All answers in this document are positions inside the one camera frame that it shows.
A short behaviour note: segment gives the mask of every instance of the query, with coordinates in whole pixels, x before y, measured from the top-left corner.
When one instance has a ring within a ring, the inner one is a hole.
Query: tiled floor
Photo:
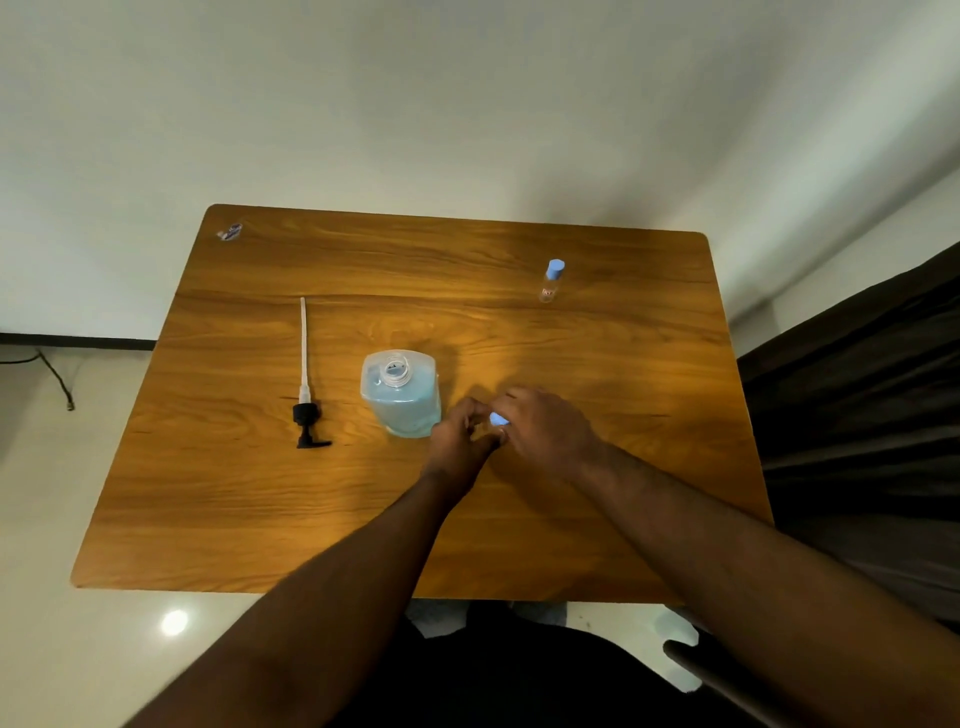
[[[0,347],[0,360],[31,350]],[[10,728],[111,726],[188,665],[255,595],[107,592],[70,586],[73,560],[150,355],[50,350],[74,412],[40,362],[0,366],[0,711]],[[168,637],[163,617],[183,610]],[[606,637],[678,685],[656,605],[568,606],[569,626]]]

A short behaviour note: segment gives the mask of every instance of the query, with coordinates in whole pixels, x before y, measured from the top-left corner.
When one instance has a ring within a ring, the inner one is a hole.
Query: torn sticker on table
[[[242,229],[243,229],[242,223],[233,223],[233,225],[231,225],[226,230],[218,232],[217,237],[219,237],[221,240],[226,240],[227,242],[229,242],[230,240],[233,240],[234,238],[236,238],[240,234],[240,231]]]

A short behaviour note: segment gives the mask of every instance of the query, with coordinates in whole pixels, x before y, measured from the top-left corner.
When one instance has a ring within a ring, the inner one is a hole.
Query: person's left hand
[[[447,489],[454,502],[465,496],[490,453],[500,446],[499,434],[470,439],[474,427],[490,413],[488,405],[473,397],[464,397],[454,404],[446,417],[433,425],[420,479],[432,480]]]

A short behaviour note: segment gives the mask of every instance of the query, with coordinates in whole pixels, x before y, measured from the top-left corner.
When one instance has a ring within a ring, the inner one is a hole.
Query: white wall
[[[216,202],[663,227],[728,314],[960,140],[955,0],[8,0],[0,330],[156,337]]]
[[[738,355],[960,242],[960,170],[731,326]]]

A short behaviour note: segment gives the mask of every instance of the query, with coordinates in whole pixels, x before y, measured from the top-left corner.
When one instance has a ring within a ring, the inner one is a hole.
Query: refill bottle
[[[363,363],[360,396],[398,437],[427,437],[441,419],[437,362],[425,353],[372,353]]]
[[[553,301],[553,297],[557,295],[557,289],[560,288],[560,276],[564,274],[564,267],[564,262],[558,258],[551,260],[546,267],[543,283],[540,285],[541,303],[550,303]]]

